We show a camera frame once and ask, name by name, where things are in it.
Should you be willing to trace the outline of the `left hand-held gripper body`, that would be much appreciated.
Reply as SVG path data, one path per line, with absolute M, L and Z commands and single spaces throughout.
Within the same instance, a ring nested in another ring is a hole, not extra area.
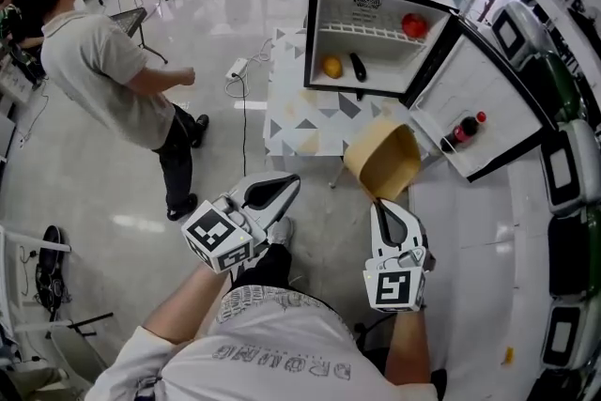
M 267 241 L 259 211 L 270 203 L 265 190 L 230 191 L 203 202 L 181 231 L 193 254 L 216 273 L 236 271 L 257 258 Z

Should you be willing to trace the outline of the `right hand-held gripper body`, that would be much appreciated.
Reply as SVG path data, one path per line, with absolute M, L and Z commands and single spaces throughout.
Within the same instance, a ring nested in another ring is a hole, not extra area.
M 416 312 L 422 307 L 426 274 L 436 266 L 427 245 L 399 249 L 372 242 L 363 280 L 372 309 L 384 313 Z

